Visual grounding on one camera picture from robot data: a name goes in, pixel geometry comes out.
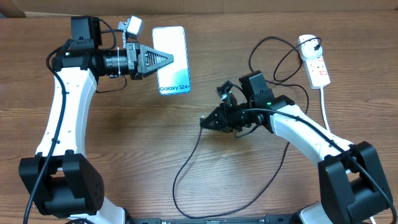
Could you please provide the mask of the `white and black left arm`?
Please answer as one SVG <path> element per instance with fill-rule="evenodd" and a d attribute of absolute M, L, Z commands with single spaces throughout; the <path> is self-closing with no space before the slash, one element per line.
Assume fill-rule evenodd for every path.
<path fill-rule="evenodd" d="M 105 196 L 103 178 L 86 158 L 86 124 L 99 78 L 141 80 L 174 60 L 138 42 L 140 18 L 119 23 L 122 47 L 102 48 L 102 24 L 99 17 L 73 16 L 71 38 L 47 56 L 55 84 L 49 120 L 35 155 L 19 164 L 27 207 L 70 223 L 133 222 L 127 209 Z"/>

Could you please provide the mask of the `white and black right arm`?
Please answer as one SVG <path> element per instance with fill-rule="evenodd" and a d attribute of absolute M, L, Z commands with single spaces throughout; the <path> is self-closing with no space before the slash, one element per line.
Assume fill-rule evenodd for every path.
<path fill-rule="evenodd" d="M 252 124 L 265 127 L 295 146 L 318 169 L 320 201 L 292 215 L 291 223 L 363 223 L 391 209 L 393 198 L 376 149 L 340 138 L 310 119 L 293 100 L 274 96 L 261 71 L 239 79 L 245 103 L 232 94 L 233 83 L 217 87 L 222 102 L 200 126 L 232 133 Z"/>

